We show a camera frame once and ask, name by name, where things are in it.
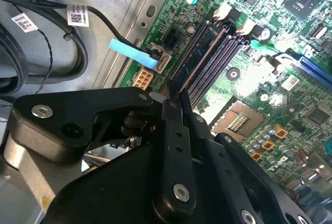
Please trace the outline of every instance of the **screw hole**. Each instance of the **screw hole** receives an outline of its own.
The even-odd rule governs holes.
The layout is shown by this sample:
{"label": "screw hole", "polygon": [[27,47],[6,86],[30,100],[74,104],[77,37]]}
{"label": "screw hole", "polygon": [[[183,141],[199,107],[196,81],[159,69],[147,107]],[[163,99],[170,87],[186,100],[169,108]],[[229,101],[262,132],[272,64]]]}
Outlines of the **screw hole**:
{"label": "screw hole", "polygon": [[176,150],[177,150],[178,152],[180,152],[180,153],[183,152],[183,148],[182,148],[181,146],[179,146],[179,145],[176,147]]}
{"label": "screw hole", "polygon": [[83,128],[73,123],[63,125],[61,131],[63,135],[69,138],[80,138],[84,135]]}
{"label": "screw hole", "polygon": [[251,218],[251,216],[246,215],[245,218],[247,219],[247,221],[249,221],[249,222],[253,222],[253,219]]}
{"label": "screw hole", "polygon": [[182,197],[186,195],[186,192],[183,189],[178,189],[177,192],[179,192],[179,194],[182,195]]}
{"label": "screw hole", "polygon": [[154,5],[150,5],[146,11],[146,16],[148,18],[152,18],[155,15],[156,11],[157,11],[156,7]]}
{"label": "screw hole", "polygon": [[227,173],[228,175],[231,175],[231,174],[232,174],[232,172],[231,172],[230,169],[228,169],[228,168],[225,168],[225,171],[226,171],[226,173]]}

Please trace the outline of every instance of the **motherboard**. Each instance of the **motherboard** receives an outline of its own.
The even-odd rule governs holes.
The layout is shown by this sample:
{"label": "motherboard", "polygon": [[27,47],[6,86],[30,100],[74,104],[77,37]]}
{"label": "motherboard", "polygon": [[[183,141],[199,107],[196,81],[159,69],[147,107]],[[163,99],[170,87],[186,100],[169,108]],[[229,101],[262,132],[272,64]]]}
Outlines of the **motherboard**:
{"label": "motherboard", "polygon": [[332,0],[166,0],[121,86],[186,88],[292,197],[332,179]]}

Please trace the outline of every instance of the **black plastic bracket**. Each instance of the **black plastic bracket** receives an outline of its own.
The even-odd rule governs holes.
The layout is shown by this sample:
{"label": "black plastic bracket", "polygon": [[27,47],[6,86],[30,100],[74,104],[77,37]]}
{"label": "black plastic bracket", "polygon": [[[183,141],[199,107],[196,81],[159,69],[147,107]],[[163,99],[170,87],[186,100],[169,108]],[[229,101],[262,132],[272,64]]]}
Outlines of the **black plastic bracket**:
{"label": "black plastic bracket", "polygon": [[[108,115],[114,129],[120,130],[130,111],[148,111],[152,104],[150,96],[139,88],[27,95],[13,104],[7,129],[21,146],[55,163],[72,163],[88,149],[100,113]],[[36,117],[32,113],[36,105],[49,107],[52,116]]]}

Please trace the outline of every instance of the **white connector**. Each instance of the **white connector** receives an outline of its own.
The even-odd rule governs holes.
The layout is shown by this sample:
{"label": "white connector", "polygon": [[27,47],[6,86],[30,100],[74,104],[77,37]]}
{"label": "white connector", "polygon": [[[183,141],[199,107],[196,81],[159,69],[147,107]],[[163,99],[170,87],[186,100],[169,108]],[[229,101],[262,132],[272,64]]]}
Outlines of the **white connector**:
{"label": "white connector", "polygon": [[156,71],[158,74],[161,74],[165,70],[167,64],[170,62],[172,56],[159,45],[152,43],[151,46],[151,50],[156,49],[161,53],[161,58],[159,59],[158,64],[154,69],[154,71]]}
{"label": "white connector", "polygon": [[139,71],[139,74],[136,77],[136,80],[134,82],[134,87],[146,90],[149,84],[151,83],[153,77],[154,74],[152,71],[148,70],[145,67],[142,67],[141,70]]}

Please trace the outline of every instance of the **blue ram slot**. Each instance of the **blue ram slot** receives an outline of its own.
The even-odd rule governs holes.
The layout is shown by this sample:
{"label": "blue ram slot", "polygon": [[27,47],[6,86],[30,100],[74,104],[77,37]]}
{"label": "blue ram slot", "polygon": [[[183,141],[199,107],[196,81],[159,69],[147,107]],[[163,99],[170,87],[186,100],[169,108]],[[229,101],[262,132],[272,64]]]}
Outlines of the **blue ram slot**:
{"label": "blue ram slot", "polygon": [[310,61],[303,55],[292,54],[292,57],[299,62],[298,67],[307,74],[318,80],[327,88],[332,90],[332,76],[328,72],[318,67],[314,62]]}

